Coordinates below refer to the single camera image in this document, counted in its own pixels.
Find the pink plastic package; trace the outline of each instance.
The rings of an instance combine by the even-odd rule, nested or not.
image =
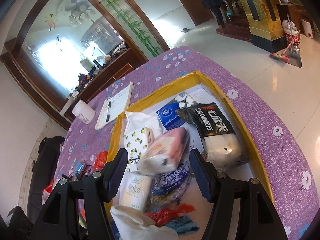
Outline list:
[[[137,164],[139,173],[154,175],[177,169],[189,135],[184,127],[158,136]]]

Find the glass partition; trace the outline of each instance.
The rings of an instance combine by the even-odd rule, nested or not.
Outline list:
[[[164,51],[147,26],[125,0],[98,0],[124,28],[147,59],[151,60]]]
[[[93,60],[112,54],[122,42],[88,0],[49,0],[20,53],[61,98],[67,98],[79,85],[79,76],[94,66]]]

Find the person's black clothes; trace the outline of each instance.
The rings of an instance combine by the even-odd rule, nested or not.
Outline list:
[[[220,5],[224,4],[223,0],[202,0],[204,8],[211,9],[219,25],[223,25],[223,16],[220,11]]]

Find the yellow tape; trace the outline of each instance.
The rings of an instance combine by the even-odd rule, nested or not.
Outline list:
[[[231,118],[231,122],[233,124],[236,124],[238,130],[240,130],[240,134],[238,133],[237,136],[241,137],[241,142],[245,144],[244,147],[248,151],[251,169],[253,170],[254,175],[263,184],[264,188],[266,189],[266,192],[268,193],[269,197],[271,198],[271,201],[274,204],[275,202],[267,172],[263,165],[258,149],[256,148],[248,129],[244,125],[244,122],[242,121],[234,106],[231,104],[231,102],[223,93],[223,91],[219,88],[219,86],[212,79],[203,75],[200,71],[191,72],[183,77],[180,77],[164,85],[163,87],[160,87],[152,94],[131,105],[127,109],[127,111],[141,112],[144,109],[147,109],[169,97],[172,97],[180,92],[183,92],[186,89],[189,89],[201,83],[210,89],[211,93],[217,98],[217,100],[220,102],[220,104],[226,111],[227,115]],[[111,136],[111,143],[107,162],[112,161],[118,153],[119,142],[121,137],[122,120],[125,118],[125,114],[122,113],[118,116],[116,120],[116,124]]]

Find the bamboo decal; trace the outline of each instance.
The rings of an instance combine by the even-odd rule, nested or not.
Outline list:
[[[105,3],[108,8],[111,7],[116,12],[116,18],[122,19],[125,22],[137,36],[137,39],[140,40],[141,44],[143,44],[154,57],[160,55],[159,52],[161,52],[161,49],[159,47],[154,47],[151,43],[151,34],[141,29],[143,22],[137,20],[137,17],[132,13],[132,10],[121,8],[119,2],[121,2],[121,0],[102,0],[102,3]]]

